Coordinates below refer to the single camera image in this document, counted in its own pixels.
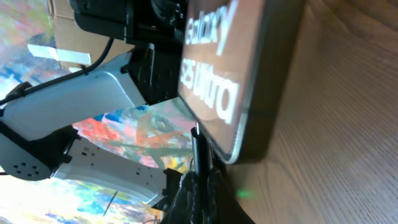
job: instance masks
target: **black cable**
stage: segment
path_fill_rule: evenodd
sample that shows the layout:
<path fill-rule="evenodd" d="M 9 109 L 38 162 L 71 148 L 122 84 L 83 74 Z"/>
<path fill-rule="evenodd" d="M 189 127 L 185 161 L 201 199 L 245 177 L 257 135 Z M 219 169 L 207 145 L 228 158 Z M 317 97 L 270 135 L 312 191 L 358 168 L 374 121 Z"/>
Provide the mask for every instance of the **black cable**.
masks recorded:
<path fill-rule="evenodd" d="M 111 206 L 111 204 L 112 204 L 114 198 L 116 197 L 116 194 L 118 194 L 118 192 L 115 192 L 115 193 L 114 193 L 114 195 L 113 195 L 111 201 L 109 202 L 108 206 L 106 207 L 106 210 L 105 210 L 105 212 L 104 212 L 103 217 L 106 215 L 106 212 L 108 211 L 108 209 L 109 209 L 109 207 Z"/>
<path fill-rule="evenodd" d="M 54 80 L 51 80 L 51 81 L 48 81 L 48 82 L 45 82 L 45 83 L 42 83 L 40 85 L 33 86 L 33 87 L 27 89 L 26 91 L 24 91 L 24 94 L 28 95 L 28 94 L 34 93 L 36 91 L 42 90 L 44 88 L 47 88 L 49 86 L 58 84 L 60 82 L 64 82 L 64 81 L 72 79 L 72 78 L 76 78 L 76 77 L 78 77 L 80 75 L 85 75 L 88 72 L 93 71 L 96 67 L 98 67 L 104 61 L 104 59 L 106 58 L 106 56 L 109 53 L 109 50 L 112 47 L 112 44 L 113 44 L 113 38 L 109 38 L 108 43 L 106 44 L 105 49 L 102 52 L 101 56 L 99 56 L 97 61 L 95 61 L 93 64 L 91 64 L 89 67 L 85 68 L 84 70 L 79 70 L 77 72 L 73 72 L 71 74 L 64 75 L 62 77 L 56 78 Z M 20 97 L 22 97 L 22 94 L 20 94 L 20 93 L 11 94 L 11 95 L 7 96 L 5 99 L 0 101 L 0 106 L 5 104 L 5 103 L 8 103 L 8 102 L 10 102 L 12 100 L 16 100 L 16 99 L 18 99 Z"/>

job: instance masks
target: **wooden surface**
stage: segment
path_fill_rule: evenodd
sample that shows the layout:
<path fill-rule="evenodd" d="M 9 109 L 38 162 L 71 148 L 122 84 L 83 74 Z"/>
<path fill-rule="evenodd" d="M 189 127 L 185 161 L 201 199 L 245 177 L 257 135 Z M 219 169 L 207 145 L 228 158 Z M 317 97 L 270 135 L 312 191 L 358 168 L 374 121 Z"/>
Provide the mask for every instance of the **wooden surface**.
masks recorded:
<path fill-rule="evenodd" d="M 268 155 L 230 175 L 256 223 L 398 223 L 398 0 L 309 0 Z"/>

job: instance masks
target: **abstract painting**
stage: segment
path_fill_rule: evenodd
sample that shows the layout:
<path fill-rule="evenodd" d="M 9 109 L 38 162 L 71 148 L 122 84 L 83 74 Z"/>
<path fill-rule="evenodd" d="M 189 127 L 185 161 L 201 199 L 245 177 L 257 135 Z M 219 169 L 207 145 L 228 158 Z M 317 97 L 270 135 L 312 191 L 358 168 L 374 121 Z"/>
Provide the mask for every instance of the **abstract painting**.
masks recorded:
<path fill-rule="evenodd" d="M 59 62 L 34 57 L 27 44 L 57 47 L 47 0 L 0 2 L 0 99 L 16 85 L 68 74 Z M 73 124 L 81 136 L 146 166 L 189 170 L 195 122 L 180 99 L 121 108 Z M 0 176 L 0 224 L 142 223 L 161 214 L 134 197 L 75 180 L 28 182 Z"/>

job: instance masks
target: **display sign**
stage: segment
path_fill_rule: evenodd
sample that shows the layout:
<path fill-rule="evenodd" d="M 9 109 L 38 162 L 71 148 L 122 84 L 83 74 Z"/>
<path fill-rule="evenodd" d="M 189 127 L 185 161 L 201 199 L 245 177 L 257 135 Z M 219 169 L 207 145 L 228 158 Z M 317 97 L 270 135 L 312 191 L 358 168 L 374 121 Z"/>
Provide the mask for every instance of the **display sign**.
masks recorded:
<path fill-rule="evenodd" d="M 243 140 L 264 4 L 192 0 L 188 7 L 178 93 L 227 163 Z"/>

